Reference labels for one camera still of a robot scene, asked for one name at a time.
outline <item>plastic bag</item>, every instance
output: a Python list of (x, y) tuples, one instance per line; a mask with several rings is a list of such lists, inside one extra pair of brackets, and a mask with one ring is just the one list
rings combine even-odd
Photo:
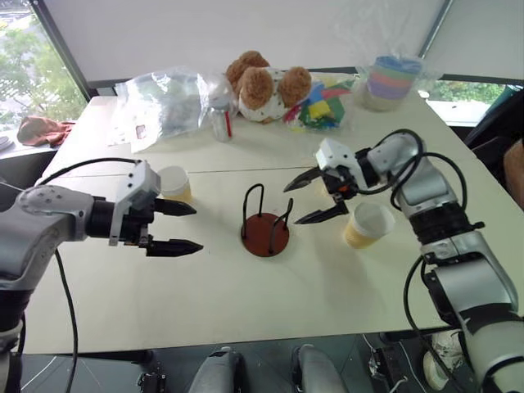
[(429, 89), (441, 73), (417, 57), (418, 38), (413, 27), (419, 23), (414, 0), (350, 0), (334, 23), (338, 38), (348, 43), (357, 61), (360, 83), (355, 100), (377, 111), (396, 108), (413, 89)]
[(348, 129), (354, 81), (353, 77), (344, 74), (313, 75), (308, 97), (283, 116), (284, 123), (299, 132), (325, 133)]
[(185, 67), (141, 75), (115, 90), (119, 106), (108, 142), (130, 142), (132, 152), (206, 127), (215, 104), (234, 112), (233, 89), (224, 75)]

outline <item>white wall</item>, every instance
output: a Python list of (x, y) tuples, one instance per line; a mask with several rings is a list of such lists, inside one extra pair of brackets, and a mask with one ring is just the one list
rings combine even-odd
[(456, 0), (427, 60), (446, 74), (524, 79), (524, 1)]
[[(428, 58), (446, 73), (524, 78), (523, 3), (456, 0)], [(406, 22), (404, 50), (416, 54), (442, 0), (46, 0), (46, 4), (90, 82), (176, 65), (224, 70), (248, 49), (259, 50), (281, 68), (357, 66), (365, 58), (362, 48), (376, 45), (384, 34), (363, 23), (358, 44), (348, 43), (336, 37), (333, 26), (342, 22), (357, 29), (353, 16), (365, 18), (367, 11), (384, 5), (391, 8), (384, 16), (387, 23)], [(399, 4), (409, 5), (409, 18), (401, 18)]]

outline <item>stacked plastic cups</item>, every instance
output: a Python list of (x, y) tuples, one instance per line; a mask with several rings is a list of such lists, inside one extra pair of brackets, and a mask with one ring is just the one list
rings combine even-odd
[(364, 92), (364, 104), (375, 111), (391, 111), (408, 95), (420, 74), (417, 60), (379, 56), (371, 69)]

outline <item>brown round base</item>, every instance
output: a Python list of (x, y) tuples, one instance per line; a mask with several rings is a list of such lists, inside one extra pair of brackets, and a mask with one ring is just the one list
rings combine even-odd
[(275, 228), (275, 240), (273, 243), (273, 252), (269, 252), (269, 243), (271, 242), (271, 229), (273, 223), (278, 217), (270, 213), (262, 213), (262, 216), (252, 215), (246, 221), (246, 238), (242, 239), (244, 247), (253, 255), (257, 256), (275, 256), (280, 254), (286, 248), (289, 241), (289, 229), (284, 227), (281, 221)]

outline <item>window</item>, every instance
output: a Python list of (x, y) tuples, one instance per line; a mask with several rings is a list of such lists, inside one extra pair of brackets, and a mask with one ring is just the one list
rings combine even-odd
[(26, 115), (76, 120), (86, 105), (24, 0), (0, 0), (0, 132)]
[(437, 80), (429, 93), (420, 95), (447, 125), (474, 127), (508, 88), (503, 84)]

